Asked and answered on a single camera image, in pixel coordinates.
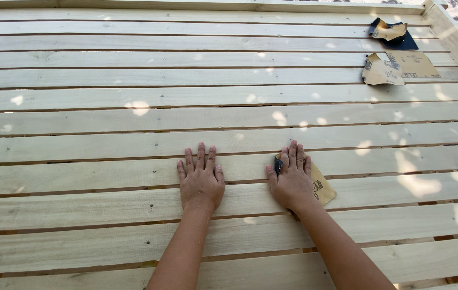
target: right hand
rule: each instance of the right hand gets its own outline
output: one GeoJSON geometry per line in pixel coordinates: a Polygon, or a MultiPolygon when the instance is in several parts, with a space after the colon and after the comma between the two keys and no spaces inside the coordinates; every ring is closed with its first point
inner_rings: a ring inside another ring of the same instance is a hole
{"type": "Polygon", "coordinates": [[[266,174],[270,183],[272,195],[285,208],[295,213],[303,206],[320,205],[313,194],[311,180],[311,157],[307,156],[304,162],[304,147],[294,140],[290,148],[284,147],[281,151],[281,166],[279,177],[271,165],[266,166],[266,174]]]}

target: finger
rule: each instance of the finger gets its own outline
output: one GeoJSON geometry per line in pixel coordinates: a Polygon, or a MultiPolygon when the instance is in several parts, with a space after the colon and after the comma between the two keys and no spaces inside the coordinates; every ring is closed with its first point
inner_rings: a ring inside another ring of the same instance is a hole
{"type": "Polygon", "coordinates": [[[182,160],[177,160],[177,171],[179,172],[179,180],[183,182],[186,178],[186,172],[184,171],[184,164],[182,164],[182,160]]]}
{"type": "Polygon", "coordinates": [[[311,156],[306,157],[306,163],[304,163],[304,173],[311,176],[311,156]]]}
{"type": "Polygon", "coordinates": [[[217,179],[218,183],[224,184],[224,172],[222,171],[222,166],[220,164],[218,164],[216,169],[214,169],[214,178],[217,179]]]}
{"type": "Polygon", "coordinates": [[[304,167],[304,146],[297,145],[297,169],[303,170],[304,167]]]}
{"type": "Polygon", "coordinates": [[[215,146],[211,146],[209,148],[209,156],[207,157],[206,161],[206,170],[213,172],[214,170],[214,159],[216,158],[217,148],[215,146]]]}
{"type": "Polygon", "coordinates": [[[292,166],[295,166],[295,159],[297,154],[297,140],[294,140],[290,144],[290,148],[288,149],[288,159],[292,166]]]}
{"type": "Polygon", "coordinates": [[[284,163],[282,166],[281,166],[281,172],[283,170],[285,170],[286,168],[288,168],[288,147],[284,146],[283,147],[283,150],[281,151],[281,157],[280,157],[281,161],[284,163]]]}
{"type": "Polygon", "coordinates": [[[267,165],[265,169],[268,176],[268,183],[270,183],[270,189],[274,192],[275,187],[277,186],[277,173],[275,173],[275,170],[271,165],[267,165]]]}
{"type": "Polygon", "coordinates": [[[204,148],[204,142],[199,143],[199,150],[197,151],[197,164],[195,170],[204,169],[204,159],[206,158],[206,149],[204,148]]]}
{"type": "Polygon", "coordinates": [[[190,172],[195,171],[195,164],[193,163],[193,156],[191,155],[191,148],[189,147],[186,148],[185,155],[186,155],[187,174],[189,174],[190,172]]]}

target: left hand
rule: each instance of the left hand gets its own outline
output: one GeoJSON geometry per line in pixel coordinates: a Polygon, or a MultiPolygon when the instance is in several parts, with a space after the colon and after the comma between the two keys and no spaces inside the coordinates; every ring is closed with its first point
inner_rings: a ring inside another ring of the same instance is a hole
{"type": "Polygon", "coordinates": [[[189,208],[203,207],[213,212],[220,205],[225,191],[225,183],[222,166],[214,166],[216,151],[216,147],[211,146],[204,168],[204,143],[199,143],[196,164],[193,162],[191,149],[186,148],[187,174],[184,171],[182,160],[177,161],[177,170],[181,181],[182,208],[185,211],[189,208]]]}

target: wooden surface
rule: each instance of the wooden surface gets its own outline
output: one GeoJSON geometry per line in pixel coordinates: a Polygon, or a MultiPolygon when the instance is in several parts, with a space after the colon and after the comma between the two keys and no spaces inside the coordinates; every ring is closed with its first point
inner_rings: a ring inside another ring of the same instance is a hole
{"type": "Polygon", "coordinates": [[[0,10],[0,288],[146,287],[181,218],[176,160],[205,142],[227,186],[199,289],[334,290],[266,183],[293,139],[392,283],[458,281],[458,36],[438,5],[0,1],[44,5],[66,8],[0,10]],[[376,15],[442,77],[364,85],[376,15]]]}

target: torn sandpaper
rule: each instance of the torn sandpaper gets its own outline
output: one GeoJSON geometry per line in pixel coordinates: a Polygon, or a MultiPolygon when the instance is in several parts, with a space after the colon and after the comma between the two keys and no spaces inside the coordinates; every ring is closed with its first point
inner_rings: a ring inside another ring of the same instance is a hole
{"type": "Polygon", "coordinates": [[[440,77],[424,52],[387,51],[390,61],[399,64],[406,77],[440,77]]]}
{"type": "MultiPolygon", "coordinates": [[[[279,159],[281,154],[275,155],[274,159],[274,169],[279,176],[279,172],[281,171],[281,166],[283,162],[279,159]]],[[[316,199],[320,201],[322,205],[328,203],[331,199],[336,196],[336,191],[329,185],[329,182],[325,179],[325,177],[320,173],[318,168],[311,163],[311,180],[313,181],[313,195],[315,195],[316,199]]]]}
{"type": "Polygon", "coordinates": [[[396,50],[410,50],[410,49],[419,49],[415,41],[413,40],[410,32],[406,30],[407,23],[385,23],[379,17],[370,24],[369,35],[374,38],[377,38],[387,49],[396,49],[396,50]]]}
{"type": "Polygon", "coordinates": [[[367,56],[361,78],[366,85],[404,85],[403,72],[399,64],[395,61],[382,60],[376,53],[367,56]]]}

